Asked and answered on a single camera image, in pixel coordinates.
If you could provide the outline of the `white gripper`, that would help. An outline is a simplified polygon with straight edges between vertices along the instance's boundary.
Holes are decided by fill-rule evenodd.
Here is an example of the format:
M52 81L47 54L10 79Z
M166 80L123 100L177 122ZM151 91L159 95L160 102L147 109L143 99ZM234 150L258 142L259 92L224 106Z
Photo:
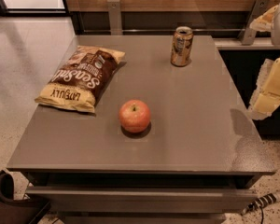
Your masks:
M280 49L280 3L258 16L249 25L259 32L271 32L272 43ZM280 106L280 57L266 59L259 70L248 113L253 120L263 120Z

